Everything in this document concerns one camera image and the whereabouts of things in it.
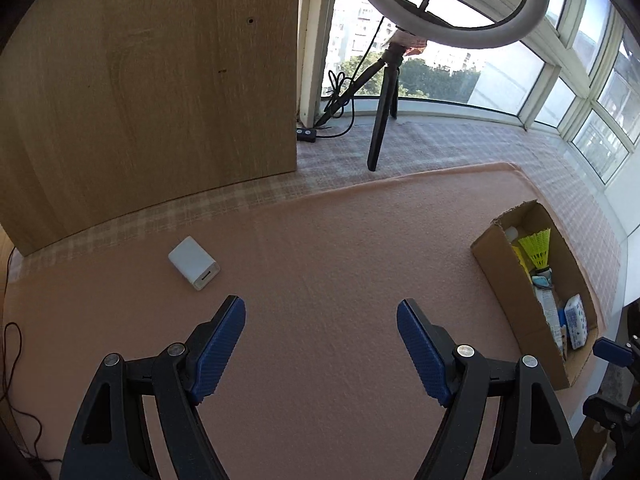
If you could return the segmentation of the patterned tissue pack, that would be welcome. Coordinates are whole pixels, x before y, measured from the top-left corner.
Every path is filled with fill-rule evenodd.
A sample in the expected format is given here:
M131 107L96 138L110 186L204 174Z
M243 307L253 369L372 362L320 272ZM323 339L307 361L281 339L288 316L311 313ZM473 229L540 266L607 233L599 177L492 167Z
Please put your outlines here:
M575 295L567 300L564 307L565 321L573 350L582 348L588 337L588 321L582 297Z

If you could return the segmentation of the white usb wall charger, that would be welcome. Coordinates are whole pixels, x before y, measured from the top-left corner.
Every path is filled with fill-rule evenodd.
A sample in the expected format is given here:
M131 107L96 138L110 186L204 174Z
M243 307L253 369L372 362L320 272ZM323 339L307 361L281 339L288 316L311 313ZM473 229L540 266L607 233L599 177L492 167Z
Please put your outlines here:
M184 238L168 260L195 290L202 290L220 272L219 263L192 236Z

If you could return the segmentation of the white cream tube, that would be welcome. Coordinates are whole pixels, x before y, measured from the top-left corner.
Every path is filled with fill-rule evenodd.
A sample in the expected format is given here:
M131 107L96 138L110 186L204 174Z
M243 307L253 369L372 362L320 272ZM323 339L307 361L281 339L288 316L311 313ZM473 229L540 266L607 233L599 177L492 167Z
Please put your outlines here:
M549 326L552 338L559 352L563 353L564 346L559 310L555 302L552 286L548 278L543 275L533 275L532 283L535 296L542 307L542 312L544 312L544 318Z

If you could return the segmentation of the yellow ruler card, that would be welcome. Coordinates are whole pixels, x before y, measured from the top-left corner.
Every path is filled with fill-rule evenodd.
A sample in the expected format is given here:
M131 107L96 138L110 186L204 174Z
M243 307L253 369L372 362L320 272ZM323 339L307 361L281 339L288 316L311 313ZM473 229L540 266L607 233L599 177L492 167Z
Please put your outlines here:
M519 244L512 245L512 250L514 251L516 258L518 258L518 262L520 263L521 267L524 269L528 276L531 276L534 268L533 263L530 262L524 250Z

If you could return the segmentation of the small white cylinder cap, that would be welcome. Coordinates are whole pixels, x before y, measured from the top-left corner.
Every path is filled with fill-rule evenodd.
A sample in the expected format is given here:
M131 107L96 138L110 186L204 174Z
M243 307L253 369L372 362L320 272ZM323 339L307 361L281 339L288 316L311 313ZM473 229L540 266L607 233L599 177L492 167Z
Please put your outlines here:
M518 229L515 226L510 226L510 228L504 231L504 235L506 236L506 240L512 243L518 238Z

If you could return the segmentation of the brown cardboard box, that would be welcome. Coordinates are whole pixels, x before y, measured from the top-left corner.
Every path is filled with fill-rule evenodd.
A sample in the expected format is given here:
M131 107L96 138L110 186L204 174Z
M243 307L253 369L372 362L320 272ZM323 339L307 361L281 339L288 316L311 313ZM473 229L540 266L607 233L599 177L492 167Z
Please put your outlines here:
M554 298L560 304L574 296L582 300L587 325L585 347L570 349L567 356L562 356L544 308L535 296L534 285L527 278L533 265L520 263L514 250L518 244L510 242L506 235L510 228L516 229L519 237L550 230L549 264ZM599 336L598 303L593 300L582 268L549 211L536 200L522 203L492 220L485 232L474 240L471 250L509 321L521 352L536 356L556 390L574 385L590 356L588 346Z

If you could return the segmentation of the yellow plastic shuttlecock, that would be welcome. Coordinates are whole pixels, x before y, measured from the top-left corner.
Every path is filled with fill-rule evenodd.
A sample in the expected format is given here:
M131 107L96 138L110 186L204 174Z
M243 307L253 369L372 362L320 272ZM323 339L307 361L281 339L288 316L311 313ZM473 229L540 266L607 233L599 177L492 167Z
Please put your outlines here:
M518 244L524 249L530 262L537 270L544 270L549 266L550 237L551 229L548 228L518 240Z

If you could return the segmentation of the plaid grey cloth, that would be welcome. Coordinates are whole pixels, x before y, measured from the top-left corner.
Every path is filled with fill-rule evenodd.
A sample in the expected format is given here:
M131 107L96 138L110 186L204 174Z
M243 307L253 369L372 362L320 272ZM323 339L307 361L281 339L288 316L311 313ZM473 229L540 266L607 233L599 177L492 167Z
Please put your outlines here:
M577 154L555 134L463 119L404 118L386 132L378 168L364 162L369 127L336 140L301 143L292 174L216 188L107 221L24 257L12 252L2 270L12 283L29 273L217 214L280 203L415 172L506 162L536 186L561 223L604 310L616 310L624 288L622 234Z

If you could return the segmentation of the wooden cabinet panel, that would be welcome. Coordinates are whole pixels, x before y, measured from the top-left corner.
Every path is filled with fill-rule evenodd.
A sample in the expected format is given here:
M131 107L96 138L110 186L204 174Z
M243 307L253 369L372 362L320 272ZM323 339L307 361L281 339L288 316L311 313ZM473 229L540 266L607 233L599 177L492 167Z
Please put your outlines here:
M1 55L1 224L25 255L296 167L297 0L36 0Z

